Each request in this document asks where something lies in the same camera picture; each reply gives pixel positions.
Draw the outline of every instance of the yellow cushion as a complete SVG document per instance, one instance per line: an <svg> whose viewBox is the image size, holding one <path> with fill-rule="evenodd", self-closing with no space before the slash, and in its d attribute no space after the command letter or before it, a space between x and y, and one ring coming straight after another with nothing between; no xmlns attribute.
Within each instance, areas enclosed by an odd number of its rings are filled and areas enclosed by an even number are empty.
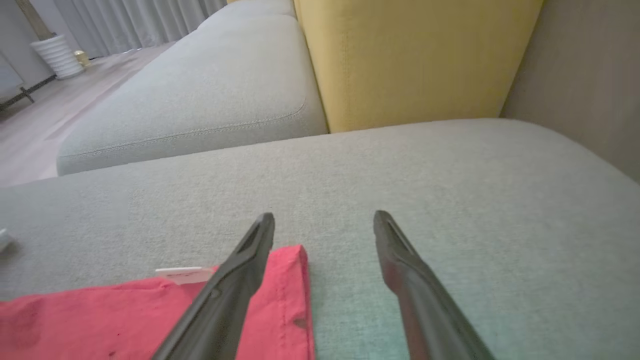
<svg viewBox="0 0 640 360"><path fill-rule="evenodd" d="M331 132L498 117L542 0L294 0Z"/></svg>

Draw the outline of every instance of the potted plant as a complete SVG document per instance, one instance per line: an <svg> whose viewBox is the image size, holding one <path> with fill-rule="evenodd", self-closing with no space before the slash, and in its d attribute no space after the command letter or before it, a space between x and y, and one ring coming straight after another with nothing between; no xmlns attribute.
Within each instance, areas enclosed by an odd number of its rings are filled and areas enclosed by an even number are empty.
<svg viewBox="0 0 640 360"><path fill-rule="evenodd" d="M15 0L15 2L40 39L32 42L31 46L56 73L56 77L62 80L82 73L84 67L80 65L69 48L65 36L51 33L29 0Z"/></svg>

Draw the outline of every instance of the red cloth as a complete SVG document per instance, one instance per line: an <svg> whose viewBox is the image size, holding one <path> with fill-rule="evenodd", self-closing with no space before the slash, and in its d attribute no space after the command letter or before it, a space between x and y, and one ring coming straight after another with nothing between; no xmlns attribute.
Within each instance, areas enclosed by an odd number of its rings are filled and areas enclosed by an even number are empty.
<svg viewBox="0 0 640 360"><path fill-rule="evenodd" d="M150 358L204 284L153 278L0 303L0 359ZM269 255L236 358L315 358L301 245Z"/></svg>

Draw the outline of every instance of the tree trunk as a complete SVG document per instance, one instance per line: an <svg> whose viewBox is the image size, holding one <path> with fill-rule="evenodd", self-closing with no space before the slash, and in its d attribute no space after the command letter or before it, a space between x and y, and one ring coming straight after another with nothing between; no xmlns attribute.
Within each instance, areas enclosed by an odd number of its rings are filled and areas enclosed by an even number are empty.
<svg viewBox="0 0 640 360"><path fill-rule="evenodd" d="M33 8L33 5L29 0L15 0L15 3L18 4L18 7L22 10L24 16L27 17L27 20L31 24L33 31L38 35L38 39L40 39L40 41L53 37L53 34L49 29L47 29L47 25L42 21L40 15Z"/></svg>

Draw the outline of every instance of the stitched seam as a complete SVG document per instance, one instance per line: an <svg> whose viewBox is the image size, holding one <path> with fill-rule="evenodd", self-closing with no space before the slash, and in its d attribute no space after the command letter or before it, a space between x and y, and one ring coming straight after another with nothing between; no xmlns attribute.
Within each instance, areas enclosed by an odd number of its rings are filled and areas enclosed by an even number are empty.
<svg viewBox="0 0 640 360"><path fill-rule="evenodd" d="M205 135L205 134L210 134L210 133L221 133L223 131L235 131L238 129L249 129L251 127L260 127L266 124L273 124L275 122L282 122L282 121L286 121L289 120L289 118L297 115L298 113L300 113L304 108L307 107L307 98L305 98L304 102L302 103L302 105L295 111L283 115L281 117L277 117L277 118L270 118L270 119L266 119L266 120L261 120L259 122L243 122L243 123L238 123L238 124L232 124L226 127L221 127L221 128L209 128L209 129L195 129L195 130L190 130L190 131L185 131L183 133L174 133L174 134L170 134L170 135L165 135L165 136L159 136L157 138L146 138L146 139L142 139L142 140L136 140L135 142L128 142L128 143L121 143L121 144L117 144L117 145L112 145L109 147L103 147L100 149L96 149L90 152L82 152L80 154L69 154L69 155L62 155L60 156L60 158L80 158L80 157L89 157L89 156L93 156L93 155L98 155L98 154L102 154L104 152L111 152L111 151L117 151L117 150L122 150L122 149L128 149L130 147L137 147L137 146L142 146L142 145L146 145L148 143L157 143L157 142L165 142L165 141L170 141L173 139L179 139L179 138L188 138L191 136L198 136L198 135Z"/></svg>

